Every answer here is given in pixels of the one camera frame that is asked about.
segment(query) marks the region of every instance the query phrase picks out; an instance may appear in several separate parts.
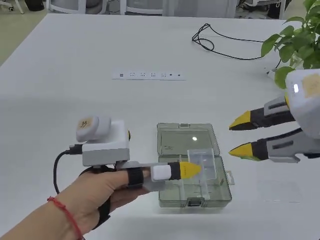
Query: white device housing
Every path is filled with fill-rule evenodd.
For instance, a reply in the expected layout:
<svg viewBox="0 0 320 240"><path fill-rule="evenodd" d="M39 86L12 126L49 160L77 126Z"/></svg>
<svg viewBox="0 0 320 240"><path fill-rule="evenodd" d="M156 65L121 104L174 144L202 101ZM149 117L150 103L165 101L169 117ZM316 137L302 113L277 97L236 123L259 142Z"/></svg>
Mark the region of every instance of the white device housing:
<svg viewBox="0 0 320 240"><path fill-rule="evenodd" d="M292 71L285 83L292 116L307 136L320 139L320 69Z"/></svg>
<svg viewBox="0 0 320 240"><path fill-rule="evenodd" d="M88 116L78 122L76 140L79 143L107 137L111 127L110 117Z"/></svg>
<svg viewBox="0 0 320 240"><path fill-rule="evenodd" d="M156 165L150 168L151 179L155 181L169 180L171 178L170 165Z"/></svg>
<svg viewBox="0 0 320 240"><path fill-rule="evenodd" d="M101 121L101 132L105 133L108 121ZM113 165L130 160L129 135L123 120L111 121L107 135L103 138L88 140L82 146L83 166Z"/></svg>

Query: white power strip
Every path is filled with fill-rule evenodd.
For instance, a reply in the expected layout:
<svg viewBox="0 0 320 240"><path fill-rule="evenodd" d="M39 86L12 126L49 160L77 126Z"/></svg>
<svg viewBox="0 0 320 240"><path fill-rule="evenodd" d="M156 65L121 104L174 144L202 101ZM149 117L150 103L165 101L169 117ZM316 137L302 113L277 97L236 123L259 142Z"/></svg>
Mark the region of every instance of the white power strip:
<svg viewBox="0 0 320 240"><path fill-rule="evenodd" d="M185 81L180 72L171 71L118 71L114 72L114 80L165 80L165 81Z"/></svg>

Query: red string bracelet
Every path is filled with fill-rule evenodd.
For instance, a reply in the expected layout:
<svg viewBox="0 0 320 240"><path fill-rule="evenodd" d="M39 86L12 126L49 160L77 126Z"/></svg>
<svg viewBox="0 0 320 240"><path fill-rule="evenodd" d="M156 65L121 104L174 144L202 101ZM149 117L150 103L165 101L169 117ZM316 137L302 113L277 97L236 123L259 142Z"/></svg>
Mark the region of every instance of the red string bracelet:
<svg viewBox="0 0 320 240"><path fill-rule="evenodd" d="M68 209L66 208L66 205L62 204L61 202L59 202L56 198L50 196L49 198L47 198L48 202L53 202L54 205L56 207L58 207L59 209L61 209L65 215L67 216L68 220L72 223L72 225L75 228L76 231L76 235L78 236L78 240L82 240L83 236L81 234L81 230L76 222L76 220L73 218L73 216L71 215L71 213L68 211Z"/></svg>

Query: robotic hand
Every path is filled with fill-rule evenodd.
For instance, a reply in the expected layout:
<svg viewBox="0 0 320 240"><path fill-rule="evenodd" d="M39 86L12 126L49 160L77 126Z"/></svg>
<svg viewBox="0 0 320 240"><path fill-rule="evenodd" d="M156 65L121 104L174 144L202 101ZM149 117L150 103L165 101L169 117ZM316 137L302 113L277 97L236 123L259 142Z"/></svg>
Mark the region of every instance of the robotic hand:
<svg viewBox="0 0 320 240"><path fill-rule="evenodd" d="M233 131L268 128L297 121L300 128L242 144L229 154L243 159L298 163L296 154L320 157L320 69L295 70L286 78L285 96L246 111L229 127Z"/></svg>
<svg viewBox="0 0 320 240"><path fill-rule="evenodd" d="M130 161L130 132L123 120L112 121L109 117L89 116L78 122L76 139L83 144L76 144L59 154L54 162L53 184L57 194L57 166L63 155L82 155L82 164L89 167L85 172L95 174L126 170L128 188L145 188L149 192L163 190L167 180L191 178L200 173L202 167L191 162L139 163ZM150 171L150 177L144 178L143 169ZM109 219L110 198L98 208L99 222L95 228Z"/></svg>

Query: black wrist strap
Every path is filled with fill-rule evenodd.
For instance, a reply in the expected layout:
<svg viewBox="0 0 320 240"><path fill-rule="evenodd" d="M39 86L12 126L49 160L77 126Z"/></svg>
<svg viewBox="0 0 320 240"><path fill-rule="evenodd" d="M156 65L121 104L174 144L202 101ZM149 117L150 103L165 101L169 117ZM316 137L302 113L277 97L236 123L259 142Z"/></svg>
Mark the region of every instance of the black wrist strap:
<svg viewBox="0 0 320 240"><path fill-rule="evenodd" d="M81 174L84 174L86 172L91 172L94 174L101 174L101 173L115 172L115 171L116 170L114 168L110 168L105 165L102 165L100 167L89 167L86 170L84 170ZM128 178L129 178L128 188L129 189L142 188L142 186L144 184L144 174L142 171L142 167L127 168L126 171L128 173ZM108 200L98 208L99 222L94 227L94 229L99 227L101 224L103 224L105 221L107 221L110 218L110 215L109 215L110 208L111 208L111 197L109 197Z"/></svg>
<svg viewBox="0 0 320 240"><path fill-rule="evenodd" d="M100 167L89 167L86 170L84 170L81 174L84 174L86 172L91 172L94 174L101 174L101 173L105 173L105 172L114 172L114 171L115 171L115 169L102 165ZM110 218L110 215L109 215L110 214L110 207L111 207L111 197L109 197L108 200L98 208L99 222L94 227L94 229L99 227L101 224L103 224L105 221L107 221Z"/></svg>

